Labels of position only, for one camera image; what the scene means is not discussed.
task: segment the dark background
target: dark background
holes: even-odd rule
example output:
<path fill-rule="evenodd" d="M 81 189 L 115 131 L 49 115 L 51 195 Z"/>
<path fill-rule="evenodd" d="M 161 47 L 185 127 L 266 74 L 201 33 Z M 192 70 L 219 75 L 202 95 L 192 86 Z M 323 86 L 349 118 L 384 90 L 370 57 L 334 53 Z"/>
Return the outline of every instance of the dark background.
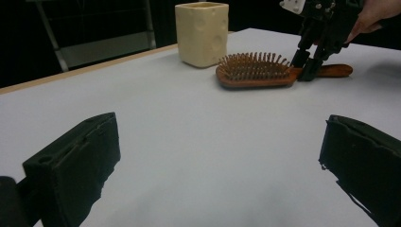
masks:
<path fill-rule="evenodd" d="M 176 43 L 174 6 L 189 2 L 195 1 L 150 0 L 157 47 Z M 297 34 L 303 21 L 281 9 L 280 1 L 217 2 L 230 5 L 231 31 L 253 27 Z M 146 30 L 144 4 L 143 0 L 57 0 L 44 2 L 44 10 L 63 47 Z M 360 35 L 353 43 L 401 50 L 400 27 Z M 0 87 L 61 72 L 34 3 L 0 0 L 0 29 Z"/>

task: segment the cup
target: cup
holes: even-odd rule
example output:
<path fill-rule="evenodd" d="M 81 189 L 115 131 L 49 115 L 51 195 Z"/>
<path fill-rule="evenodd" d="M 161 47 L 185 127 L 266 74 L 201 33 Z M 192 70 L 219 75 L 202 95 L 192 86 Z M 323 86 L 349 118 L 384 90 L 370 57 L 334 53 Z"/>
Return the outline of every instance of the cup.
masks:
<path fill-rule="evenodd" d="M 227 54 L 228 4 L 196 2 L 175 6 L 180 59 L 196 67 Z"/>

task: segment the table surface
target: table surface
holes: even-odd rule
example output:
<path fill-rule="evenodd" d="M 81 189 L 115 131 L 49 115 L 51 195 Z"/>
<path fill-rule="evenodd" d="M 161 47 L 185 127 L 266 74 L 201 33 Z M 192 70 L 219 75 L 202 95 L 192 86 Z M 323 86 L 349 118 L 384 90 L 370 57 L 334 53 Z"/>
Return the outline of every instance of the table surface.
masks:
<path fill-rule="evenodd" d="M 299 39 L 250 28 L 227 47 L 292 58 Z M 21 181 L 24 160 L 115 112 L 122 159 L 82 226 L 376 226 L 318 159 L 330 114 L 401 138 L 401 52 L 351 44 L 327 63 L 354 73 L 228 91 L 172 46 L 3 89 L 0 173 Z"/>

